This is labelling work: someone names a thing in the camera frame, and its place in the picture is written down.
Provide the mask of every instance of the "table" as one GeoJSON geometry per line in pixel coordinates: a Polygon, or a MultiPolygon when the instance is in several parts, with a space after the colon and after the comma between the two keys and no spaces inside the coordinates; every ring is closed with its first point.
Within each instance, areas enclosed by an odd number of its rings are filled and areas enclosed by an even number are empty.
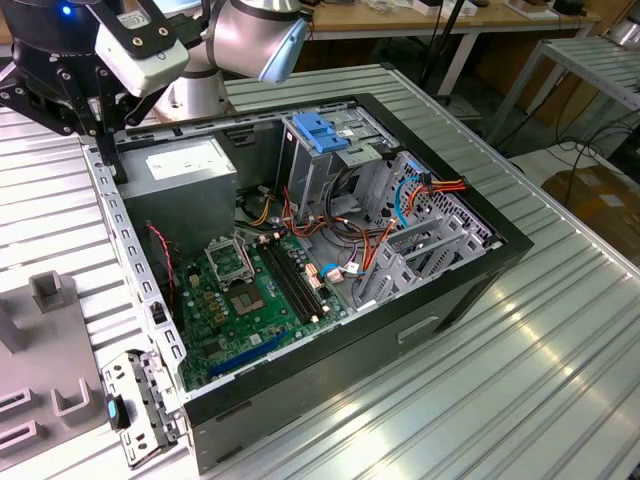
{"type": "MultiPolygon", "coordinates": [[[[481,33],[554,31],[576,29],[576,36],[586,37],[600,17],[588,12],[585,17],[560,15],[559,19],[533,21],[514,12],[499,0],[492,0],[486,8],[479,8],[473,17],[459,17],[452,30],[463,35],[438,95],[449,95],[462,72],[471,49],[481,33]]],[[[447,20],[441,19],[441,33],[447,20]]],[[[399,8],[396,12],[381,13],[365,3],[355,5],[320,4],[314,9],[314,40],[352,38],[383,38],[431,35],[436,16],[424,16],[413,9],[399,8]]]]}
{"type": "MultiPolygon", "coordinates": [[[[542,40],[531,53],[529,60],[496,112],[492,129],[487,135],[488,143],[495,140],[507,115],[545,57],[556,62],[557,66],[536,95],[529,109],[535,109],[544,101],[553,85],[566,71],[574,73],[611,97],[611,100],[605,102],[594,118],[605,118],[613,101],[617,101],[631,110],[640,108],[640,94],[638,93],[640,52],[625,50],[602,37],[542,40]]],[[[597,127],[598,123],[594,122],[584,137],[589,138],[590,133],[594,133],[597,127]]]]}
{"type": "MultiPolygon", "coordinates": [[[[379,65],[227,83],[236,108],[370,92],[535,243],[451,330],[205,478],[626,478],[640,460],[640,271],[403,75],[379,65]]],[[[71,273],[99,365],[145,348],[76,139],[0,111],[0,288],[71,273]]],[[[135,472],[108,426],[11,478],[192,478],[186,447],[135,472]]]]}

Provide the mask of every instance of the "ram slot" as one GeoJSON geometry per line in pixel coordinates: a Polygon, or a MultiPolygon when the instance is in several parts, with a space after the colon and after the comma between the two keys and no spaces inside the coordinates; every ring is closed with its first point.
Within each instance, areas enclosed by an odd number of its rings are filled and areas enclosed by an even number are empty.
{"type": "Polygon", "coordinates": [[[323,316],[322,305],[311,287],[298,274],[289,256],[278,245],[262,245],[258,252],[302,324],[310,323],[314,316],[323,316]]]}

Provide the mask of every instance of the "gray metal bracket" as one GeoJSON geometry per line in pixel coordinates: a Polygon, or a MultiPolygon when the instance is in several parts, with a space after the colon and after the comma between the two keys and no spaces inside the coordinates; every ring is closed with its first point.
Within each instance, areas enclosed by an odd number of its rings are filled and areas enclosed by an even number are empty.
{"type": "Polygon", "coordinates": [[[0,293],[0,471],[106,421],[73,278],[0,293]]]}

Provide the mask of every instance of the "motherboard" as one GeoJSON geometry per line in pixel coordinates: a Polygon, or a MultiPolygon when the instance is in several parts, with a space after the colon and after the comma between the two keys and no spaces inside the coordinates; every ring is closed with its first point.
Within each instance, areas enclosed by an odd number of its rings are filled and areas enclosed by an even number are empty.
{"type": "Polygon", "coordinates": [[[347,316],[331,287],[311,279],[309,272],[318,266],[295,237],[251,245],[223,241],[224,255],[209,248],[175,269],[182,286],[181,337],[187,358],[181,373],[188,390],[347,316]],[[241,255],[240,262],[234,252],[241,255]],[[226,266],[240,267],[245,260],[253,278],[245,272],[236,281],[229,282],[227,276],[220,281],[221,270],[224,275],[233,270],[226,266]]]}

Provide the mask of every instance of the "slotted aluminum surface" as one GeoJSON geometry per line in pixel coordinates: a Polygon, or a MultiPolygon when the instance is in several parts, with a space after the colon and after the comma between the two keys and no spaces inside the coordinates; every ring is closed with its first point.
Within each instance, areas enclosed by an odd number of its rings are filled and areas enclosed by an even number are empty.
{"type": "MultiPolygon", "coordinates": [[[[371,92],[535,242],[453,329],[211,472],[249,478],[625,478],[640,459],[640,273],[401,75],[228,84],[239,110],[371,92]]],[[[144,347],[77,140],[0,114],[0,288],[71,273],[100,365],[144,347]]],[[[191,478],[184,447],[127,469],[105,425],[4,477],[191,478]]]]}
{"type": "Polygon", "coordinates": [[[632,110],[640,108],[640,51],[602,37],[545,40],[542,52],[632,110]]]}

